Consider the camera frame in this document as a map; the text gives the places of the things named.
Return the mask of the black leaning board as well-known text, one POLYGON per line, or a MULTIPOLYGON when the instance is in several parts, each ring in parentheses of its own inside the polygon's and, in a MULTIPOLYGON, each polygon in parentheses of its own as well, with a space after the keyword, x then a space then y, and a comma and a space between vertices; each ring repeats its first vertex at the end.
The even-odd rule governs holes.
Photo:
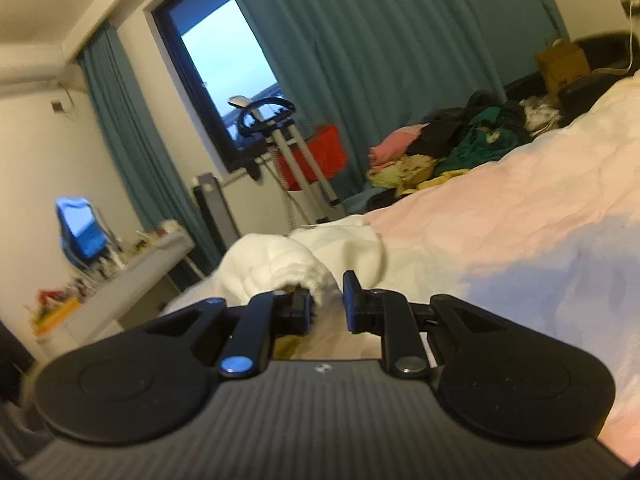
POLYGON ((211 174, 195 178, 192 192, 208 232, 222 254, 241 238, 218 179, 211 174))

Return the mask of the teal curtain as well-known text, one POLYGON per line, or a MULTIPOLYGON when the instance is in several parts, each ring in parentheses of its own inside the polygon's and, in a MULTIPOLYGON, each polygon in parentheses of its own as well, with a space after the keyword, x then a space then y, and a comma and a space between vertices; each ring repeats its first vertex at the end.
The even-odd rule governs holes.
POLYGON ((235 1, 303 122, 337 126, 344 197, 390 132, 478 90, 502 96, 567 37, 554 0, 235 1))
POLYGON ((194 241, 192 259, 209 274, 221 251, 153 122, 116 29, 101 25, 77 55, 104 142, 142 226, 176 220, 194 241))

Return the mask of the left teal curtain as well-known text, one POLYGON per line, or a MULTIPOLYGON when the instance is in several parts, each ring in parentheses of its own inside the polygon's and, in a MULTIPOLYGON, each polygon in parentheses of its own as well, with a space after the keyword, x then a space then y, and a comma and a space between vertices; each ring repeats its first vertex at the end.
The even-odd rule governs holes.
POLYGON ((209 274, 221 251, 153 122, 116 29, 101 25, 77 55, 104 142, 142 226, 176 220, 194 241, 192 259, 209 274))

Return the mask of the right teal curtain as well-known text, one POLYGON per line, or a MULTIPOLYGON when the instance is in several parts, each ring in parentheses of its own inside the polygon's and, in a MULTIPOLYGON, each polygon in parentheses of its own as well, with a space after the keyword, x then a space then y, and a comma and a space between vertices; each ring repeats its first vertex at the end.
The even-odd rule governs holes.
POLYGON ((303 122, 337 126, 344 197, 390 132, 478 90, 502 96, 567 37, 554 0, 235 1, 303 122))

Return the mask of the white sweatpants with black stripe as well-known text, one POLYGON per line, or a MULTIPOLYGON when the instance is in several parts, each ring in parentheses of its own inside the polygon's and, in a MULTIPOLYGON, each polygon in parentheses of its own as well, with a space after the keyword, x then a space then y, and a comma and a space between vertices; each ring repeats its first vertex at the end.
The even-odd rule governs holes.
POLYGON ((340 296, 346 271, 354 271, 363 285, 376 284, 384 254, 381 237, 359 214, 288 235, 247 234, 222 258, 214 289, 240 306, 262 292, 301 287, 324 307, 340 296))

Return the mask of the wall air conditioner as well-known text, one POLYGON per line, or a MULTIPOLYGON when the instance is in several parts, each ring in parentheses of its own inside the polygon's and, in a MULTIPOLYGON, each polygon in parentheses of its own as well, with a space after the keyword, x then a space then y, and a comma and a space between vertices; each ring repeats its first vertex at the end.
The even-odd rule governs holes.
POLYGON ((66 67, 56 44, 2 44, 1 96, 55 88, 66 67))

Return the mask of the pile of mixed clothes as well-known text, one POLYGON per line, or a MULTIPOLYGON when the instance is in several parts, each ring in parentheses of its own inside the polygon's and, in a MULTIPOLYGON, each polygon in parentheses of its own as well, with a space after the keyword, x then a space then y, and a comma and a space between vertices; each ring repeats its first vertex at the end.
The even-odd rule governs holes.
POLYGON ((561 118, 548 96, 503 101, 477 91, 464 107, 436 110, 370 148, 366 177, 375 188, 408 195, 498 162, 558 126, 561 118))

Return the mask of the wavy frame mirror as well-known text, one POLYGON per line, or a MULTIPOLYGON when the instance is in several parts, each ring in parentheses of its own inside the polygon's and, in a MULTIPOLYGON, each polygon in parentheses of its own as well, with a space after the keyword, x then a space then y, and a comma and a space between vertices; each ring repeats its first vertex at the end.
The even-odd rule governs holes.
POLYGON ((88 268, 108 256, 111 240, 85 197, 59 197, 55 212, 61 247, 73 266, 88 268))

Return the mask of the brown cardboard box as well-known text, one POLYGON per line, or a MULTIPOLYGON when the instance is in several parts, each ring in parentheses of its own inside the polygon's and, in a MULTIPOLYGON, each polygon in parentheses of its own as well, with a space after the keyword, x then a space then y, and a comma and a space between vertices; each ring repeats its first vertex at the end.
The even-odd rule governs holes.
POLYGON ((555 104, 559 104, 560 92, 573 82, 591 74, 584 50, 564 39, 555 39, 551 47, 535 53, 547 93, 555 104))

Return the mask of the orange tray on dresser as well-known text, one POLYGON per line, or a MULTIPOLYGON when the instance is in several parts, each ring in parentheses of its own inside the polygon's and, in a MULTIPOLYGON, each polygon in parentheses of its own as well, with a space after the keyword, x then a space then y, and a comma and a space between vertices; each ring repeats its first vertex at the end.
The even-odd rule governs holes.
POLYGON ((69 316, 82 306, 82 301, 77 297, 70 297, 64 301, 56 301, 52 297, 44 297, 36 313, 32 317, 32 332, 40 337, 50 333, 69 316))

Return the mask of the black framed window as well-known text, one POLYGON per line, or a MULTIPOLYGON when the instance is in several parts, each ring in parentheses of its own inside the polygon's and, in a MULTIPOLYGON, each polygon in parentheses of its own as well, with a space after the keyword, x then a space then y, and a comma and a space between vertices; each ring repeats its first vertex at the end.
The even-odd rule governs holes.
POLYGON ((266 151, 259 134, 239 134, 235 96, 282 91, 235 0, 164 0, 152 17, 189 102, 228 171, 266 151))

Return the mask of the white dressing table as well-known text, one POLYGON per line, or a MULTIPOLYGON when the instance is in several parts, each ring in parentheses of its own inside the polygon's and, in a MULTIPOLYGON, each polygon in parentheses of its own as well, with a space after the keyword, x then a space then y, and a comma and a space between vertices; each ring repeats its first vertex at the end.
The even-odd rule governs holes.
POLYGON ((169 276, 189 261, 193 240, 183 230, 162 236, 141 255, 132 258, 114 278, 100 285, 80 307, 39 336, 37 342, 48 359, 85 344, 115 335, 129 326, 155 318, 180 295, 169 276))

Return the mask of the pink white bed duvet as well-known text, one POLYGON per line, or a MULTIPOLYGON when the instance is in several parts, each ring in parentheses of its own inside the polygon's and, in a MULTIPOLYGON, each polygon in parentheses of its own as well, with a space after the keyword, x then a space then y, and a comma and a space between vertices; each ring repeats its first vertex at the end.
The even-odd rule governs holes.
MULTIPOLYGON (((455 296, 597 356, 616 382, 600 438, 626 462, 638 460, 637 77, 614 84, 569 126, 363 218, 385 249, 380 279, 363 287, 414 302, 455 296)), ((213 274, 169 310, 208 297, 221 297, 213 274)), ((310 360, 380 353, 377 336, 347 330, 341 294, 317 307, 294 352, 310 360)))

